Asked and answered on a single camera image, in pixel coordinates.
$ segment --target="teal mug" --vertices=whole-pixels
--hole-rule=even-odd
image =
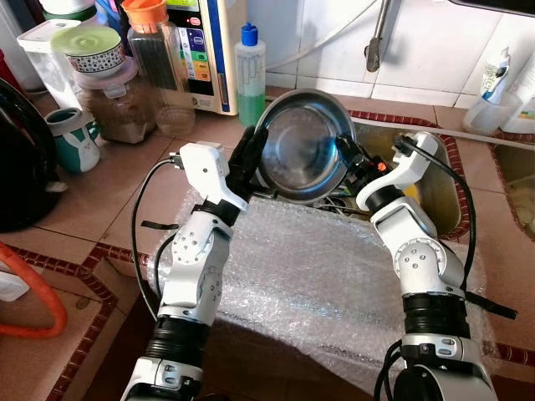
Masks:
[[[52,131],[58,163],[70,173],[84,173],[99,163],[100,151],[94,140],[99,126],[89,122],[82,110],[74,107],[55,110],[44,118]]]

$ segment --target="kitchen sink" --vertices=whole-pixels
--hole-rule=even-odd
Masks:
[[[394,151],[392,145],[394,138],[401,132],[416,133],[412,129],[397,129],[377,125],[377,123],[366,124],[365,120],[352,119],[354,121],[357,140],[368,150],[371,156],[380,156],[390,167],[394,168],[392,163]],[[439,139],[436,156],[450,164],[446,145]],[[461,222],[461,209],[459,207],[459,196],[456,191],[454,180],[444,173],[439,167],[429,165],[422,179],[415,184],[415,187],[405,192],[407,195],[415,195],[422,209],[434,221],[436,229],[440,236],[452,238],[451,232],[454,231]],[[335,191],[328,199],[322,200],[320,204],[313,205],[324,210],[338,213],[344,213],[347,216],[368,220],[369,216],[362,211],[355,212],[356,203],[354,197],[344,197],[341,191]]]
[[[495,146],[493,152],[515,220],[535,240],[535,152],[505,145]]]

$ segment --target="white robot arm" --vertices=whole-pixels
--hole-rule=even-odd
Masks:
[[[429,133],[418,132],[411,140],[430,154],[436,152],[436,139]],[[393,399],[497,400],[465,320],[463,265],[437,239],[435,225],[419,204],[400,191],[420,180],[430,161],[415,151],[398,151],[394,160],[395,169],[372,180],[357,196],[359,207],[372,212],[370,221],[400,279],[405,335],[399,353],[405,370],[396,379]]]
[[[247,210],[249,181],[267,136],[267,131],[248,129],[230,167],[217,144],[188,144],[171,155],[205,201],[173,239],[173,264],[154,336],[135,365],[122,401],[192,401],[199,393],[204,344],[222,295],[231,226]],[[414,135],[412,142],[429,153],[437,149],[436,139],[426,132]],[[387,354],[375,399],[380,399],[385,381],[387,396],[395,401],[497,400],[479,347],[470,339],[463,266],[437,239],[431,219],[401,191],[423,176],[429,160],[405,149],[396,153],[395,169],[377,170],[377,163],[350,138],[338,137],[336,145],[349,171],[360,175],[357,203],[372,212],[371,222],[392,255],[401,283],[405,335]],[[392,398],[387,378],[396,356],[405,360],[405,369]]]

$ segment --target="green liquid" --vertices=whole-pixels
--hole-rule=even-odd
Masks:
[[[266,109],[266,96],[265,94],[259,94],[258,96],[239,94],[238,108],[240,110],[240,122],[244,127],[256,125],[264,109]]]

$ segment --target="orange hose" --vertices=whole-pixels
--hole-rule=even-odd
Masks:
[[[58,336],[67,326],[67,311],[56,293],[29,264],[0,242],[0,261],[22,278],[44,302],[53,315],[54,325],[46,328],[19,327],[0,324],[0,335],[21,338],[51,338]]]

